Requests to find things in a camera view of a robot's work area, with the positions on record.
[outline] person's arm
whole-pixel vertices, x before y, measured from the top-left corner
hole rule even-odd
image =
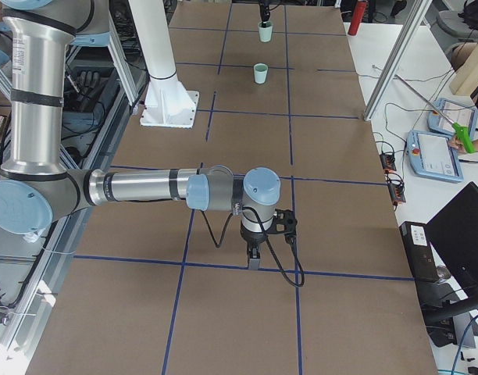
[[[451,138],[451,140],[449,141],[449,145],[452,148],[458,150],[459,153],[466,154],[466,150],[463,147],[463,143],[456,136]],[[478,139],[473,141],[473,147],[475,147],[475,151],[478,152]]]

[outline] black screen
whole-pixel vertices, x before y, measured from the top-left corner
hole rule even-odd
[[[478,187],[470,182],[427,225],[426,235],[471,297],[478,294]]]

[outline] white cup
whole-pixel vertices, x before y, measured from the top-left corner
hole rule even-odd
[[[262,27],[262,23],[263,22],[260,22],[258,24],[258,32],[260,34],[260,41],[266,43],[267,41],[270,41],[270,39],[272,39],[273,23],[272,21],[265,22],[266,27]]]
[[[267,79],[269,67],[266,64],[259,63],[253,66],[253,70],[255,71],[255,82],[257,84],[264,84]]]

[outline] blue tablet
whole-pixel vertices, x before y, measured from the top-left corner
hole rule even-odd
[[[466,105],[453,102],[446,98],[440,98],[436,100],[434,104],[455,123],[468,127],[470,139],[473,139],[476,128],[476,108],[473,108],[473,106],[467,108]],[[455,131],[451,124],[436,112],[430,112],[426,121],[431,131],[450,136],[455,135]]]
[[[409,132],[406,151],[418,176],[448,182],[463,181],[458,152],[448,145],[450,138],[449,135],[426,131]]]

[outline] hand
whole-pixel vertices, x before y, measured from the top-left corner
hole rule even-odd
[[[465,146],[463,146],[463,142],[459,140],[458,137],[455,135],[449,140],[448,144],[458,150],[460,154],[466,154]]]

